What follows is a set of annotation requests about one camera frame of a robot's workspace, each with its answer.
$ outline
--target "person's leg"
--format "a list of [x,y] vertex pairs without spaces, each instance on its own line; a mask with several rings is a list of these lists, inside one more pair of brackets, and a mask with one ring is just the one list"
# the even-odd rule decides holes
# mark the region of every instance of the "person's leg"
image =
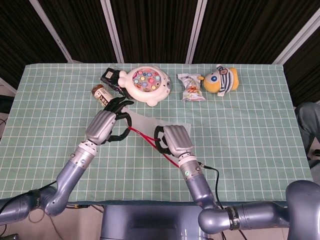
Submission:
[[310,147],[315,139],[320,141],[320,105],[313,102],[305,102],[295,109],[305,153],[308,155]]

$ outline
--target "plush toy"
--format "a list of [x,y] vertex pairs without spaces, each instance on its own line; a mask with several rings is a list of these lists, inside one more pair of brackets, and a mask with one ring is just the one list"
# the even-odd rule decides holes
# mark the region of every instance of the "plush toy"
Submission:
[[217,71],[201,77],[204,88],[210,93],[223,97],[225,93],[236,90],[239,86],[237,70],[234,67],[216,66]]

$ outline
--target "black curtain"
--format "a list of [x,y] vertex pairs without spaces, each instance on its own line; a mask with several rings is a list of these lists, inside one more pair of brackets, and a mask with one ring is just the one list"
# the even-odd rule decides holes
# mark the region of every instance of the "black curtain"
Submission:
[[320,100],[320,28],[283,67],[294,106]]
[[67,60],[27,0],[0,1],[0,77],[18,88],[25,66]]
[[100,0],[39,0],[73,60],[117,62]]
[[320,0],[208,0],[193,63],[271,64]]
[[197,0],[111,0],[125,63],[185,63]]

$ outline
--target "table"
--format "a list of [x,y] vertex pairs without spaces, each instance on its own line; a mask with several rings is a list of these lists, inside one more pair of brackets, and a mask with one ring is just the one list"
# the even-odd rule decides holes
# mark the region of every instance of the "table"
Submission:
[[[0,143],[1,198],[54,181],[102,106],[91,89],[108,67],[145,64],[32,64],[25,67]],[[221,201],[285,200],[290,182],[311,180],[281,65],[227,64],[240,85],[224,97],[203,90],[204,101],[182,101],[180,73],[206,75],[215,64],[150,64],[172,81],[168,98],[129,109],[169,122],[191,124],[197,159],[220,171]],[[123,122],[114,128],[122,132]],[[216,173],[204,171],[214,190]],[[191,201],[179,170],[139,135],[98,149],[70,201]]]

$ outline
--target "red wire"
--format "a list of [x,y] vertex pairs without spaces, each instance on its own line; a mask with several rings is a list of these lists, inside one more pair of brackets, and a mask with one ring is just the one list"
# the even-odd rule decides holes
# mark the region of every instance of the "red wire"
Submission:
[[[154,139],[150,136],[147,136],[145,134],[143,134],[142,132],[134,129],[133,127],[129,126],[128,127],[130,130],[136,132],[137,134],[139,134],[141,137],[144,138],[144,140],[146,140],[152,147],[154,147],[155,149],[157,149],[156,145],[154,145],[154,143],[152,141],[158,141],[158,139]],[[171,160],[167,155],[162,154],[170,163],[172,163],[174,166],[176,166],[177,168],[179,168],[178,164],[176,164],[173,160]]]

